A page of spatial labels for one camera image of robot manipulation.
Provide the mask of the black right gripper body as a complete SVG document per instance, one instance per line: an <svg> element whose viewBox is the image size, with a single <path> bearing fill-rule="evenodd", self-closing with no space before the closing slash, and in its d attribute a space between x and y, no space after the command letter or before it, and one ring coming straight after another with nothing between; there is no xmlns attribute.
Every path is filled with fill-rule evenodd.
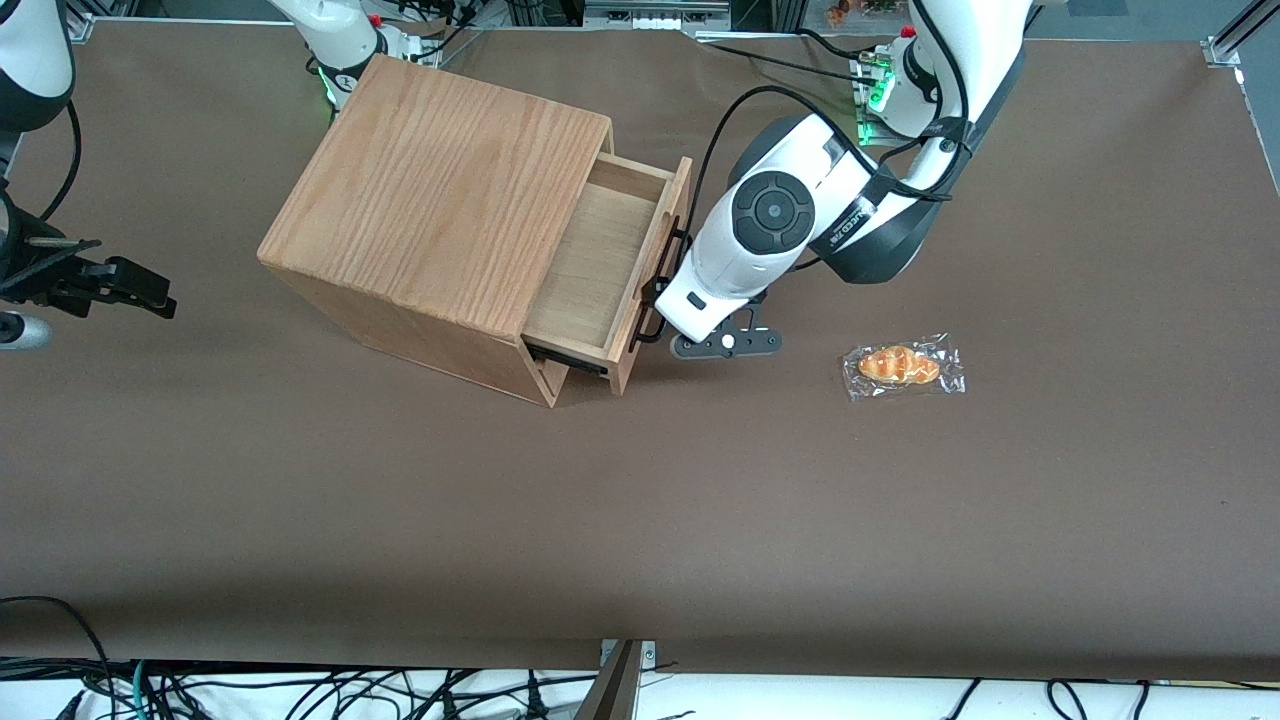
<svg viewBox="0 0 1280 720"><path fill-rule="evenodd" d="M102 302L104 295L100 283L88 274L96 264L81 254L101 242L67 237L47 222L18 208L5 190L1 200L3 300L87 318L92 302Z"/></svg>

